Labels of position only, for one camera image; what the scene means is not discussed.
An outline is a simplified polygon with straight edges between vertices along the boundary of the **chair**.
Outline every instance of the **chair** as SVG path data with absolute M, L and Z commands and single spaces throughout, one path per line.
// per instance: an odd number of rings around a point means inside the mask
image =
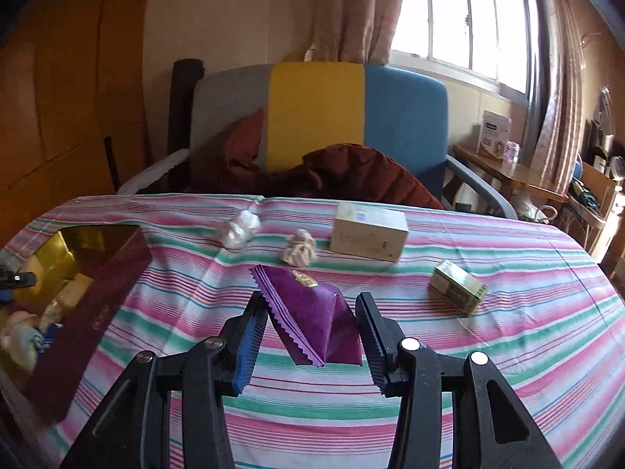
M 174 64 L 169 156 L 124 184 L 135 194 L 168 175 L 168 191 L 184 191 L 206 174 L 203 152 L 233 122 L 266 111 L 258 164 L 277 170 L 325 146 L 356 142 L 401 164 L 439 198 L 446 170 L 467 183 L 499 216 L 516 219 L 510 203 L 447 154 L 448 100 L 443 83 L 380 65 L 288 62 L 251 65 L 204 76 L 197 59 Z

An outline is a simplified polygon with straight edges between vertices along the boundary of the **striped bedsheet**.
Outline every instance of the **striped bedsheet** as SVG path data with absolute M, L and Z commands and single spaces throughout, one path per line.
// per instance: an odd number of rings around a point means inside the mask
M 383 315 L 438 352 L 486 352 L 563 467 L 589 467 L 625 415 L 625 308 L 582 248 L 549 226 L 405 208 L 406 249 L 399 263 L 383 263 L 328 251 L 335 206 L 254 196 L 83 197 L 30 223 L 0 261 L 18 267 L 59 228 L 107 222 L 140 224 L 154 259 L 105 333 L 64 421 L 43 426 L 3 381 L 27 438 L 51 465 L 60 464 L 135 353 L 174 354 L 216 335 L 254 291 L 249 268 L 279 266 L 287 236 L 303 228 L 318 242 L 318 259 L 307 268 L 311 276 L 340 287 L 352 308 L 361 291 L 371 291 Z M 244 208 L 258 213 L 260 234 L 241 251 L 223 249 L 214 239 L 216 224 Z M 428 290 L 442 259 L 488 285 L 475 315 L 458 316 Z M 171 421 L 174 468 L 184 466 L 179 398 Z M 234 459 L 246 469 L 384 468 L 399 410 L 398 400 L 380 395 L 366 365 L 296 367 L 271 323 L 251 384 L 224 402 Z M 449 468 L 447 395 L 443 406 L 441 459 Z

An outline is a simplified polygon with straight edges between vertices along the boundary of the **white box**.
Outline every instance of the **white box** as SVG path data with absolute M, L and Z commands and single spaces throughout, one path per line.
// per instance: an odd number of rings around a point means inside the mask
M 402 211 L 339 202 L 330 250 L 382 261 L 399 261 L 408 238 Z
M 512 120 L 494 112 L 484 111 L 482 130 L 479 134 L 479 149 L 477 152 L 491 159 L 503 160 L 505 145 L 510 138 Z

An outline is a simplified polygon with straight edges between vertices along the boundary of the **yellow stripe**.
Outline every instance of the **yellow stripe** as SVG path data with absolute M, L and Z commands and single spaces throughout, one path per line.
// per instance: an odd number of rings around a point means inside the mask
M 348 63 L 277 63 L 271 72 L 267 166 L 301 164 L 331 144 L 364 139 L 364 68 Z

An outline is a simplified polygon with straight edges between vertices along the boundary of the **curtain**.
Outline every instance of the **curtain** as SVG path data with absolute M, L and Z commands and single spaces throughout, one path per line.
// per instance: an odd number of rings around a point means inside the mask
M 549 35 L 549 99 L 530 168 L 564 193 L 582 136 L 581 39 L 568 0 L 542 4 Z
M 307 61 L 388 63 L 402 0 L 317 0 Z

